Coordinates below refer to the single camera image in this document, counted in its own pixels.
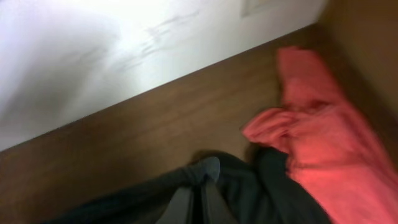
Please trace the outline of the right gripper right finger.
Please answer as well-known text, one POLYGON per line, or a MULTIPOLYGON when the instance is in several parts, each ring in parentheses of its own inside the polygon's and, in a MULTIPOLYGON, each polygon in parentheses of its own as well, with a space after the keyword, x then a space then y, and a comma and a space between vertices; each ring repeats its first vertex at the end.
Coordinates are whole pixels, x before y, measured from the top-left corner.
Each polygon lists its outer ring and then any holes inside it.
POLYGON ((205 224, 238 224, 214 182, 201 188, 201 201, 205 224))

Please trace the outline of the dark green t-shirt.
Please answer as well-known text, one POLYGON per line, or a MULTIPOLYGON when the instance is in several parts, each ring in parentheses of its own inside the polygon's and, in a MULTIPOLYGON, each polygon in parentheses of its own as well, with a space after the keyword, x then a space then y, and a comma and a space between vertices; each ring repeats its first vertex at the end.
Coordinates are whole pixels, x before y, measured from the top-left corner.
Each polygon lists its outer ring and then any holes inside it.
POLYGON ((214 182, 216 185, 219 177, 220 160, 217 157, 207 157, 195 164, 180 167, 146 182, 94 199, 49 222, 156 223, 175 191, 179 187, 191 187, 194 193, 191 223, 204 223, 201 188, 206 182, 214 182))

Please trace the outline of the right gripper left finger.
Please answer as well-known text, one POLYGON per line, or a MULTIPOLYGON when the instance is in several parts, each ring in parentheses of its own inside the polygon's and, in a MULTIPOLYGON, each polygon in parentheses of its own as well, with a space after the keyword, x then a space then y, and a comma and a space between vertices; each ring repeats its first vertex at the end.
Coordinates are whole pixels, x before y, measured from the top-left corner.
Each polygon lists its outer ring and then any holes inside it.
POLYGON ((191 187, 179 187, 156 224, 189 224, 192 222, 194 193, 191 187))

